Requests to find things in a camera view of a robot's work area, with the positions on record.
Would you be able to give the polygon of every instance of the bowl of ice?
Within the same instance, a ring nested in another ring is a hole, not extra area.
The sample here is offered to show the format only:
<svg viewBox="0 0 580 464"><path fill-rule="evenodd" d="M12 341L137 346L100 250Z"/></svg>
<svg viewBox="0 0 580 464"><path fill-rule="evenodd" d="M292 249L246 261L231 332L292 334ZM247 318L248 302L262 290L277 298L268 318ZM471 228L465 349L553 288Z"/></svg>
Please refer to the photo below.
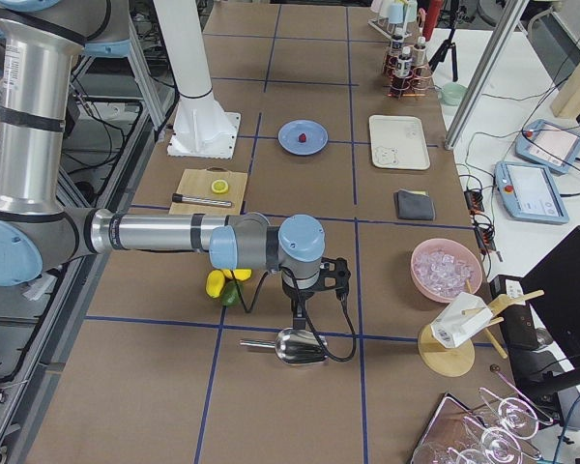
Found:
<svg viewBox="0 0 580 464"><path fill-rule="evenodd" d="M418 244L410 263L410 275L419 291L439 303L451 303L461 292L477 292L483 279L477 257L449 239Z"/></svg>

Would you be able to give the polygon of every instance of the tablet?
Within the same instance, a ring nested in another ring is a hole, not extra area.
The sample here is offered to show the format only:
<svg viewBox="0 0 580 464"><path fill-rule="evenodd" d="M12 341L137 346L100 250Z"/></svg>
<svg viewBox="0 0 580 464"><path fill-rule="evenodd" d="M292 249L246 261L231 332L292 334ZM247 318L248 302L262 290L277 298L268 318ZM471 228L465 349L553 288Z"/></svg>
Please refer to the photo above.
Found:
<svg viewBox="0 0 580 464"><path fill-rule="evenodd" d="M548 166L556 174L565 174L580 153L580 133L538 119L518 135L515 153Z"/></svg>
<svg viewBox="0 0 580 464"><path fill-rule="evenodd" d="M514 219L565 224L569 216L544 165L500 161L494 170L503 204Z"/></svg>

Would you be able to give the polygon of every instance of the black tripod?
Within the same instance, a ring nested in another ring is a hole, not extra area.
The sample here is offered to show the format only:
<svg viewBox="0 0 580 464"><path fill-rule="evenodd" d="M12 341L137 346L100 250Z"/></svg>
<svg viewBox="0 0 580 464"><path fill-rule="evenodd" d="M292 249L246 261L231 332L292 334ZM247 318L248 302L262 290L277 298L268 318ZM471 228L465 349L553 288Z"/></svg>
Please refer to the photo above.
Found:
<svg viewBox="0 0 580 464"><path fill-rule="evenodd" d="M449 10L449 36L438 47L434 56L429 60L429 68L434 73L439 63L443 63L447 58L447 52L451 50L451 67L453 71L453 82L457 82L457 51L455 50L455 42L453 35L455 35L455 24L457 23L457 16L459 14L460 2L459 0L451 0L451 8Z"/></svg>

